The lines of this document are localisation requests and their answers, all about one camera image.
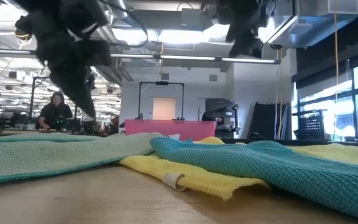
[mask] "light green towel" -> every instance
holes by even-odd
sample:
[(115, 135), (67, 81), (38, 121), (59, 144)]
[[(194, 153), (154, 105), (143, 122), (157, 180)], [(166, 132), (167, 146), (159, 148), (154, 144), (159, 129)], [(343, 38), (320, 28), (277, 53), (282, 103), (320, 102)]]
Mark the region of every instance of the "light green towel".
[(0, 142), (0, 182), (58, 175), (152, 152), (159, 134), (115, 134), (87, 142)]
[(0, 142), (15, 142), (15, 141), (93, 141), (101, 137), (96, 136), (81, 136), (64, 133), (25, 133), (13, 134), (10, 136), (0, 137)]

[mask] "towel tag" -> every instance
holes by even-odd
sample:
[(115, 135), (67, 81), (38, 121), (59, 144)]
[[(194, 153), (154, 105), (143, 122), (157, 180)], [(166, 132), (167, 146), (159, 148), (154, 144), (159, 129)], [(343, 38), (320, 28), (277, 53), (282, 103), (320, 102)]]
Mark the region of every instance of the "towel tag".
[(184, 191), (186, 187), (177, 185), (178, 179), (184, 176), (185, 176), (184, 174), (167, 173), (162, 178), (162, 182), (177, 191)]

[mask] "person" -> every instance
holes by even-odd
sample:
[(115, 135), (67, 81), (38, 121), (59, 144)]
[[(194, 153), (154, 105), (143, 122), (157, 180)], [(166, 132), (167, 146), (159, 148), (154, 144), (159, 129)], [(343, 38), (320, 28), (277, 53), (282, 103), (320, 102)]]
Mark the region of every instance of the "person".
[(63, 93), (57, 91), (53, 93), (50, 103), (42, 108), (39, 123), (44, 130), (61, 130), (64, 120), (72, 117), (73, 113), (70, 107), (65, 104)]

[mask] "black basket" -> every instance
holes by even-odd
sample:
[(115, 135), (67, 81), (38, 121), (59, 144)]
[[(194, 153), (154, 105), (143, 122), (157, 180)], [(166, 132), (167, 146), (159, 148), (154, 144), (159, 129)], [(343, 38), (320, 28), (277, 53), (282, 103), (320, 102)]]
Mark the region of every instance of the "black basket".
[(325, 110), (303, 111), (300, 113), (292, 114), (293, 116), (298, 116), (298, 130), (294, 131), (298, 140), (321, 140), (325, 138), (323, 111)]

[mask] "microfiber cloth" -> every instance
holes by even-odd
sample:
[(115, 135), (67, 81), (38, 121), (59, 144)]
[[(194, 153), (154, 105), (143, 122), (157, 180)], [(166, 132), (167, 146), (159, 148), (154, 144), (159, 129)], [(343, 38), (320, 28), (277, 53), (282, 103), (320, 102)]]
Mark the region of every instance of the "microfiber cloth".
[(302, 155), (272, 141), (245, 146), (154, 138), (150, 144), (164, 159), (199, 166), (211, 172), (262, 179), (358, 217), (358, 165)]
[(68, 141), (93, 141), (100, 139), (97, 136), (80, 136), (65, 133), (24, 133), (13, 134), (10, 136), (0, 137), (0, 142), (16, 142), (16, 141), (55, 141), (55, 142), (68, 142)]
[(332, 143), (324, 146), (288, 146), (295, 152), (358, 165), (358, 147)]
[(161, 159), (156, 154), (130, 156), (119, 163), (160, 180), (168, 173), (184, 174), (185, 176), (178, 180), (178, 185), (215, 195), (223, 200), (231, 198), (233, 191), (239, 187), (262, 185), (269, 188), (269, 185), (260, 179), (212, 173), (200, 167)]
[(159, 134), (115, 134), (87, 142), (0, 142), (0, 182), (46, 177), (152, 153)]

